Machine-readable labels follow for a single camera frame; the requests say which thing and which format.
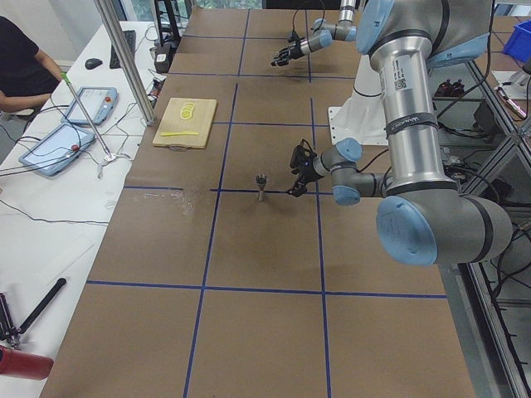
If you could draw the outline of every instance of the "tablet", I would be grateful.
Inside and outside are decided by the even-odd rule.
[[[45,176],[53,176],[89,147],[94,138],[91,131],[75,125],[61,124],[24,153],[18,161]]]
[[[118,98],[118,91],[114,87],[81,87],[77,96],[97,126],[110,115]],[[72,124],[89,125],[89,121],[75,99],[72,100],[61,122],[65,123],[67,119]]]

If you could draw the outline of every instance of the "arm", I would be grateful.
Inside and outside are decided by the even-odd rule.
[[[365,2],[365,0],[341,0],[338,23],[332,24],[319,18],[311,28],[314,33],[308,38],[300,39],[294,29],[289,40],[290,46],[275,53],[271,65],[286,66],[290,60],[299,59],[330,46],[332,40],[354,41],[356,38],[356,27],[353,26],[354,10],[362,11]]]
[[[50,73],[59,81],[62,80],[61,77],[61,68],[57,65],[57,63],[52,60],[52,58],[47,55],[43,50],[39,49],[39,51],[35,54],[35,59],[37,62],[39,62],[42,66],[44,66],[46,69],[50,71]]]
[[[369,54],[382,83],[391,183],[387,185],[385,175],[358,172],[355,162],[362,156],[361,146],[346,138],[320,156],[312,151],[303,167],[292,161],[291,168],[297,166],[293,173],[300,177],[289,193],[304,193],[305,183],[326,173],[332,176],[339,205],[375,196],[380,187],[385,199],[378,206],[377,231],[392,258],[410,265],[489,260],[510,243],[511,220],[498,204],[461,195],[446,176],[427,62],[447,66],[476,58],[486,48],[494,10],[489,0],[448,0],[454,12],[447,14],[441,14],[438,0],[413,3],[372,0],[357,35],[358,51]],[[449,28],[440,33],[438,22],[445,18]]]
[[[0,91],[0,110],[2,112],[18,112],[19,110],[44,105],[50,94],[32,95],[29,97],[7,97]]]

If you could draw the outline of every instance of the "small metal object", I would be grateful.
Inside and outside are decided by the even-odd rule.
[[[258,186],[258,201],[264,201],[266,198],[264,188],[266,188],[267,176],[265,174],[258,174],[255,177],[255,182]]]

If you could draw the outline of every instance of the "keyboard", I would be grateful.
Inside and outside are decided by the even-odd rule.
[[[127,45],[129,46],[129,49],[131,50],[131,54],[133,54],[134,57],[134,50],[136,50],[136,31],[124,31],[124,37],[125,41],[127,42]],[[118,69],[121,68],[119,64],[118,54],[116,54],[116,50],[113,46],[110,47],[110,62],[109,62],[109,68],[110,69]]]

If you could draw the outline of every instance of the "red cylinder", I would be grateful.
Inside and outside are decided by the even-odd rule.
[[[42,380],[50,375],[53,359],[0,346],[0,374]]]

